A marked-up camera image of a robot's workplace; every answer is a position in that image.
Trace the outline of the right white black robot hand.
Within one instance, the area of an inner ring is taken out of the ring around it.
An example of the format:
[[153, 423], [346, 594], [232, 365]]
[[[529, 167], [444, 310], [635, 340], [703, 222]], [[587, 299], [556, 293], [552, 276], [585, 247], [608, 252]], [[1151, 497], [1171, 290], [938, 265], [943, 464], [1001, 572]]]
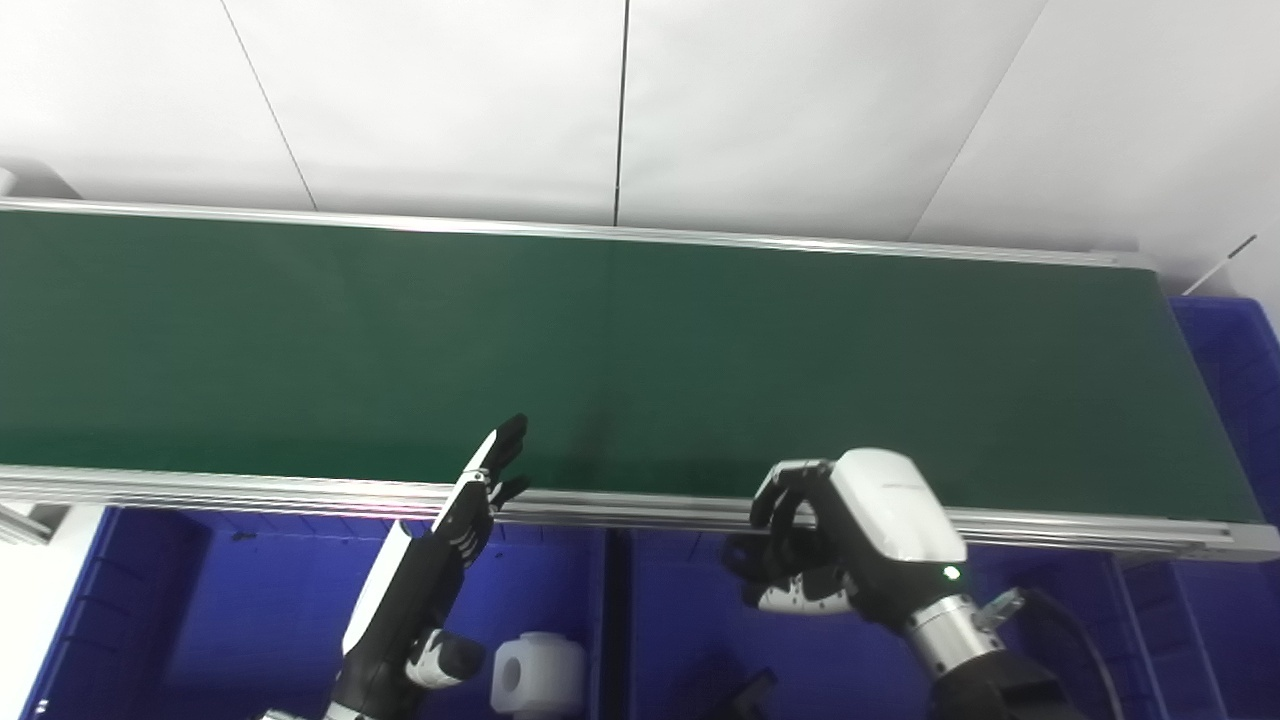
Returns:
[[895, 451], [778, 462], [748, 521], [721, 561], [753, 609], [855, 612], [904, 633], [928, 607], [970, 594], [964, 538], [916, 464]]

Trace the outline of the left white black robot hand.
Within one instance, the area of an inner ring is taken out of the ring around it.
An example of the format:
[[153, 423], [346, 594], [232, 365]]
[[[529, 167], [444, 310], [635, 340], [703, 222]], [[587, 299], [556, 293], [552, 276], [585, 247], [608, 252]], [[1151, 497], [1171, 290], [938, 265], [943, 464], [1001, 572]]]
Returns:
[[465, 464], [429, 530], [388, 530], [343, 634], [326, 719], [413, 719], [422, 701], [474, 678], [485, 648], [445, 629], [465, 573], [486, 548], [498, 511], [526, 475], [500, 475], [524, 450], [529, 419], [498, 425]]

